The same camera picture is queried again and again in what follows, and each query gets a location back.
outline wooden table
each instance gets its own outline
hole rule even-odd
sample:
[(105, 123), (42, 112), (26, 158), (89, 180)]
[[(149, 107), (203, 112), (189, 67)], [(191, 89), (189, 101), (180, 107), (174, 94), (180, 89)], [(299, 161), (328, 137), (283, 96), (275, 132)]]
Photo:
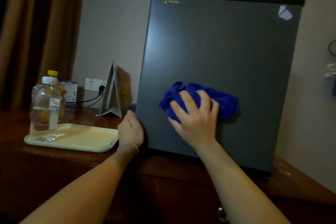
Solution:
[[(121, 122), (96, 113), (68, 108), (62, 123), (117, 128)], [(29, 124), (28, 110), (0, 112), (0, 223), (19, 222), (115, 152), (27, 145)], [(270, 178), (251, 178), (292, 223), (335, 222), (336, 195), (278, 156)], [(220, 205), (201, 163), (140, 154), (119, 184), (106, 223), (221, 223)]]

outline yellow wall socket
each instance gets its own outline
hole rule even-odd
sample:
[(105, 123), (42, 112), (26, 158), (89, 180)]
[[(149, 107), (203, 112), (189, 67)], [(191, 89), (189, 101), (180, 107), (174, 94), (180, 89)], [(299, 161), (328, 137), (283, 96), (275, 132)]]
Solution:
[(128, 95), (128, 83), (119, 83), (119, 88), (120, 88), (120, 95), (122, 96), (127, 96)]

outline blue cloth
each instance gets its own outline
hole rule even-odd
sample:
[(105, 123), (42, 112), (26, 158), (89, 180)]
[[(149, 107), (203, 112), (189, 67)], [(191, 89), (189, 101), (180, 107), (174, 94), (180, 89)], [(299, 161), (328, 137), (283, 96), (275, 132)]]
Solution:
[(179, 106), (187, 113), (187, 108), (181, 98), (179, 92), (182, 90), (186, 90), (193, 100), (196, 103), (197, 108), (201, 106), (201, 97), (196, 92), (197, 90), (204, 90), (210, 98), (219, 103), (219, 111), (217, 116), (217, 123), (224, 122), (229, 120), (233, 115), (238, 114), (240, 112), (238, 98), (224, 93), (219, 90), (214, 90), (213, 88), (203, 87), (197, 83), (188, 83), (187, 86), (184, 85), (183, 82), (175, 82), (173, 86), (166, 92), (163, 96), (163, 99), (159, 103), (159, 107), (166, 112), (168, 117), (172, 120), (176, 120), (181, 123), (173, 109), (170, 106), (170, 102), (175, 100)]

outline person's left hand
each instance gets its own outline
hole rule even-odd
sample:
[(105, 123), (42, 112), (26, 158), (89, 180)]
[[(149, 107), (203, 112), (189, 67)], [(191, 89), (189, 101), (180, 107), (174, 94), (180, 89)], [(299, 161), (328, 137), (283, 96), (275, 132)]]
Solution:
[(119, 145), (134, 143), (140, 148), (144, 142), (144, 130), (134, 112), (128, 110), (118, 126)]

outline curtain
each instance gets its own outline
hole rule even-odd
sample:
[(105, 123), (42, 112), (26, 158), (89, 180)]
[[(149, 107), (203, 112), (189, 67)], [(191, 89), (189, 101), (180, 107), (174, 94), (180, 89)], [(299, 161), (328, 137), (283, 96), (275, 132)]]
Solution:
[(82, 0), (0, 0), (0, 110), (28, 107), (47, 70), (71, 79), (81, 6)]

